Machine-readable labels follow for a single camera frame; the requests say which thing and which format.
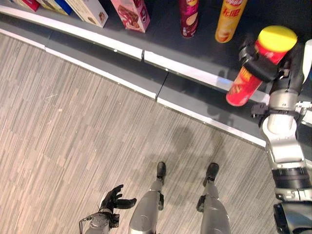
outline red cylindrical can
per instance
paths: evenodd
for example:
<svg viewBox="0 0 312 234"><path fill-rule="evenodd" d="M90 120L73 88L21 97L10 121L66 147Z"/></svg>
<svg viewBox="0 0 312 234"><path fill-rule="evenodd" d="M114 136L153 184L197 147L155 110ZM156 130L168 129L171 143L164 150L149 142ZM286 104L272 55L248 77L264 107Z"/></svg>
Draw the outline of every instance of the red cylindrical can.
<svg viewBox="0 0 312 234"><path fill-rule="evenodd" d="M191 38L198 25L199 0L179 0L181 34Z"/></svg>
<svg viewBox="0 0 312 234"><path fill-rule="evenodd" d="M283 26L269 26L260 32L255 42L255 49L273 63L278 64L296 42L297 36L292 30ZM261 83L261 80L242 67L226 94L227 102L232 106L246 104Z"/></svg>

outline store shelf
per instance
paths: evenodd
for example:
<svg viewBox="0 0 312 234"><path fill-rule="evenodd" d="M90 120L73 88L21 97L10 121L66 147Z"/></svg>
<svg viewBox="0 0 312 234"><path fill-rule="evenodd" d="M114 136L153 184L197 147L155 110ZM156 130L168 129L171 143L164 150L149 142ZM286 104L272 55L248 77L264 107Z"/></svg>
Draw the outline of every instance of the store shelf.
<svg viewBox="0 0 312 234"><path fill-rule="evenodd" d="M264 147L258 120L250 116L252 103L233 107L225 95L197 82L169 74L161 88L157 101L174 110L192 116L251 143ZM301 124L298 128L299 142L304 154L312 161L311 128Z"/></svg>
<svg viewBox="0 0 312 234"><path fill-rule="evenodd" d="M168 74L143 61L57 31L50 37L46 51L154 99Z"/></svg>
<svg viewBox="0 0 312 234"><path fill-rule="evenodd" d="M0 14L0 33L22 40L42 50L49 41L53 30L43 26L34 27L34 24Z"/></svg>
<svg viewBox="0 0 312 234"><path fill-rule="evenodd" d="M81 21L74 12L70 16L65 16L43 7L40 7L36 12L31 12L8 0L0 0L0 12L83 38L138 60L142 58L143 50L131 45L132 43L139 45L138 41L133 40L132 37L127 37L120 19L118 19L119 21L110 20L106 24L105 30L103 30L100 27Z"/></svg>
<svg viewBox="0 0 312 234"><path fill-rule="evenodd" d="M265 26L245 27L242 31L238 30L230 43L219 44L214 39L219 10L202 4L203 17L200 20L209 23L199 25L196 37L185 39L179 30L177 2L147 0L153 20L146 34L143 34L125 30L113 6L110 2L106 4L109 18L103 29L82 22L75 13L68 17L44 8L35 13L27 12L7 0L0 0L0 12L89 40L138 60L144 53L146 62L225 91L239 70L237 54L242 35L250 29L257 34ZM264 90L265 86L262 86L252 100L267 102L269 97L262 92Z"/></svg>

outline white shelf edge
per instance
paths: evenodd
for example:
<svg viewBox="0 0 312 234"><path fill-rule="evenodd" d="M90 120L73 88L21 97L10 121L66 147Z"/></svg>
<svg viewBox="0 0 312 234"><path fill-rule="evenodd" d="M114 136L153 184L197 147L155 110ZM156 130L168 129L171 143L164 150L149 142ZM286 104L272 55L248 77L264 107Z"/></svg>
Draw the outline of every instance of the white shelf edge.
<svg viewBox="0 0 312 234"><path fill-rule="evenodd" d="M171 108L173 110L179 111L179 112L184 113L184 114L186 114L188 116L196 118L196 119L202 121L205 124L212 125L212 126L218 128L218 129L221 129L221 130L223 130L225 132L228 132L228 133L233 134L233 135L235 135L237 137L245 139L245 140L249 141L252 144L259 145L259 146L261 146L263 148L265 148L265 146L266 146L266 142L264 140L259 139L257 137L254 137L254 136L252 136L252 135L250 135L248 133L245 133L243 131L240 131L240 130L238 130L236 128L230 127L230 126L228 126L226 124L220 123L220 122L218 122L218 121L216 121L216 120L214 120L212 118L200 115L200 114L198 114L196 112L190 111L190 110L188 110L188 109L186 109L184 107L178 106L178 105L176 105L176 104L174 104L172 102L166 101L166 100L164 100L162 98L159 98L159 97L157 98L157 102L162 104L162 105L164 105L164 106L167 106L167 107L169 107L169 108ZM306 164L307 164L308 168L312 168L312 162L310 160L306 159Z"/></svg>
<svg viewBox="0 0 312 234"><path fill-rule="evenodd" d="M15 39L17 39L17 40L21 40L21 41L23 41L23 42L25 42L25 43L27 43L27 44L33 45L33 46L35 46L35 47L38 47L38 48L40 48L41 50L45 50L45 45L40 44L40 43L38 43L38 42L36 42L36 41L34 41L34 40L30 40L30 39L28 39L28 38L22 37L22 36L20 36L20 35L18 35L18 34L15 34L15 33L11 33L11 32L9 32L9 31L6 31L6 30L1 29L1 28L0 28L0 33L5 34L5 35L7 35L7 36L9 36L9 37L15 38Z"/></svg>
<svg viewBox="0 0 312 234"><path fill-rule="evenodd" d="M87 64L87 63L81 62L78 59L75 59L75 58L72 58L72 57L67 56L65 54L62 54L62 53L60 53L58 51L55 51L55 50L52 50L52 49L50 49L48 47L45 47L45 51L50 53L50 54L52 54L52 55L60 57L60 58L62 58L64 60L66 60L66 61L72 62L72 63L74 63L74 64L76 64L78 66L81 66L81 67L83 67L83 68L85 68L85 69L87 69L89 71L97 73L97 74L99 74L99 75L101 75L101 76L103 76L105 78L108 78L108 79L110 79L110 80L112 80L112 81L114 81L114 82L116 82L118 84L122 84L122 85L124 85L124 86L126 86L126 87L128 87L128 88L130 88L130 89L132 89L134 91L137 91L137 92L139 92L141 94L144 94L144 95L146 95L146 96L148 96L150 98L153 98L153 99L156 98L156 94L155 93L153 93L151 91L148 91L146 89L143 89L143 88L141 88L141 87L139 87L139 86L137 86L135 84L132 84L132 83L130 83L130 82L124 80L124 79L116 77L113 74L110 74L108 72L100 70L100 69L98 69L98 68L96 68L94 66L91 66L91 65Z"/></svg>
<svg viewBox="0 0 312 234"><path fill-rule="evenodd" d="M45 25L50 28L57 29L72 35L75 35L80 38L93 41L97 44L112 48L115 52L120 51L122 53L128 54L132 57L135 57L138 60L142 60L143 50L121 41L94 33L83 28L76 27L71 24L63 23L58 20L50 19L44 16L40 16L36 13L26 12L23 10L15 9L13 7L7 7L0 4L0 12L6 15L11 15L19 19L31 21L37 24Z"/></svg>
<svg viewBox="0 0 312 234"><path fill-rule="evenodd" d="M191 77L193 79L199 80L203 83L226 91L230 89L231 84L233 83L233 81L226 78L219 77L209 72L205 72L197 68L185 65L164 56L155 54L151 51L144 51L144 60L160 67L164 67L167 70L171 70L178 74ZM250 99L256 102L265 102L266 104L268 104L270 95L257 90Z"/></svg>

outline pink snack box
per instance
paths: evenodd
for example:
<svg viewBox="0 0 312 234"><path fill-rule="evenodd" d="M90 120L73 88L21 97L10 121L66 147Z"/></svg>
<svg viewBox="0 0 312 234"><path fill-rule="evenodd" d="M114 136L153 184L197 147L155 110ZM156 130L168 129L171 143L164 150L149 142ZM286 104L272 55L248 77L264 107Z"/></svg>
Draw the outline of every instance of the pink snack box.
<svg viewBox="0 0 312 234"><path fill-rule="evenodd" d="M111 2L126 29L145 33L151 20L144 0L111 0Z"/></svg>

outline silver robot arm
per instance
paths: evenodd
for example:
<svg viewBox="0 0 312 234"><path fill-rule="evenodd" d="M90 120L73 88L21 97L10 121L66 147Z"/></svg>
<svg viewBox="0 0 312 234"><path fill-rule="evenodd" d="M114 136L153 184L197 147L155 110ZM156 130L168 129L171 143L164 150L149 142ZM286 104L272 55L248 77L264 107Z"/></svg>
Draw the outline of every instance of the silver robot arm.
<svg viewBox="0 0 312 234"><path fill-rule="evenodd" d="M312 40L308 41L306 48L311 43ZM256 64L257 76L261 76L261 71L266 69L265 64L257 64L256 57L250 56L246 48L242 51L240 55L246 69L253 73ZM270 64L268 79L262 78L263 81L273 81L269 105L258 104L252 109L253 116L262 117L260 128L267 143L275 195L281 200L274 205L276 227L280 234L312 234L312 186L301 146L296 139L300 123L296 120L306 108L312 107L310 103L297 103L312 60L311 47L305 50L305 55L303 51L304 47L297 44L281 62L283 67Z"/></svg>

